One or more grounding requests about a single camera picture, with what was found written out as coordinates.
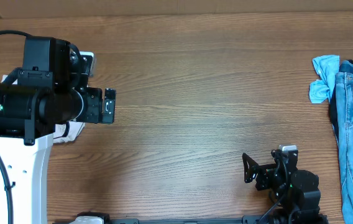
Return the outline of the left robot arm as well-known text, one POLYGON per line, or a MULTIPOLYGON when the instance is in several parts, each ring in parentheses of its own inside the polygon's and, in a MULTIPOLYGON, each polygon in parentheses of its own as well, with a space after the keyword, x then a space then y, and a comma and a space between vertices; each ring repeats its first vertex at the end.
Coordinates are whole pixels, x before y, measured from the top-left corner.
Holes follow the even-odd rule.
POLYGON ((26 36, 22 66, 0 82, 0 223, 47 222, 57 125, 114 122, 116 91, 88 86, 95 62, 68 41, 26 36))

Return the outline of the beige shorts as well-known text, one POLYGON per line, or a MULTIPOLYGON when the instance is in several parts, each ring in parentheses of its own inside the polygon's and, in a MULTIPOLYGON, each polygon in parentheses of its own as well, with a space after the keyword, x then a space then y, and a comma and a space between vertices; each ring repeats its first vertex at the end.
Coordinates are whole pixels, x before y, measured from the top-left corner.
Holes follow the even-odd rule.
POLYGON ((20 85, 3 76, 0 91, 0 135, 22 138, 31 146, 39 137, 53 134, 54 143, 74 141, 85 124, 75 121, 82 109, 78 92, 69 84, 52 87, 20 85))

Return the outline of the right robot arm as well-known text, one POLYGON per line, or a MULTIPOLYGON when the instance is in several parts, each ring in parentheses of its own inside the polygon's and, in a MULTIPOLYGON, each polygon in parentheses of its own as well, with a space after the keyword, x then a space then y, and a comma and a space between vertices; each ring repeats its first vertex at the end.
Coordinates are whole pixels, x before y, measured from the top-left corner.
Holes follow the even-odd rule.
POLYGON ((327 216, 320 213, 319 177, 297 168, 297 146, 280 145, 271 155, 274 163, 265 165, 258 164, 246 153, 242 155, 244 182, 255 181, 255 188, 268 190, 272 201, 263 215, 245 215, 242 223, 327 223, 327 216))

